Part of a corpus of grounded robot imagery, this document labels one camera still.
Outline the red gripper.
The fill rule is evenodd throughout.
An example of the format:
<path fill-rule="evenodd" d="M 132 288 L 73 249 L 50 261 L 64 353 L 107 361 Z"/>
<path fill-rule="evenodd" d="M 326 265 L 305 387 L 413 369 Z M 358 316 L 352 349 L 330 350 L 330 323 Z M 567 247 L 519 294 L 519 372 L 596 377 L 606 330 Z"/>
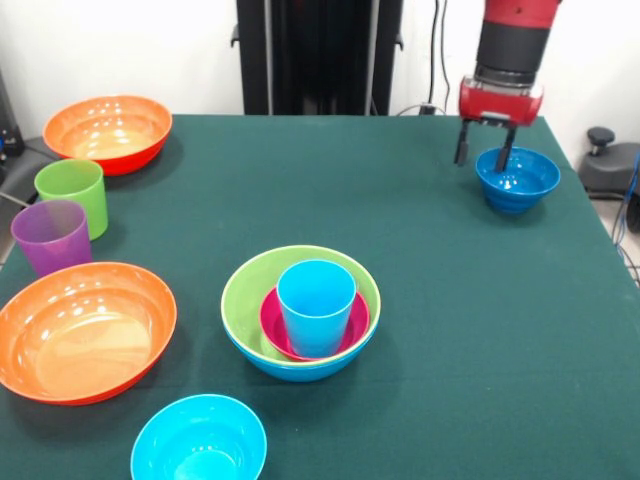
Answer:
<path fill-rule="evenodd" d="M 460 84 L 458 111 L 463 118 L 458 136 L 454 163 L 463 166 L 468 157 L 468 132 L 472 121 L 497 122 L 510 125 L 500 149 L 495 171 L 503 172 L 507 166 L 516 137 L 515 126 L 530 126 L 538 116 L 544 90 L 532 87 L 497 86 L 465 76 Z"/>

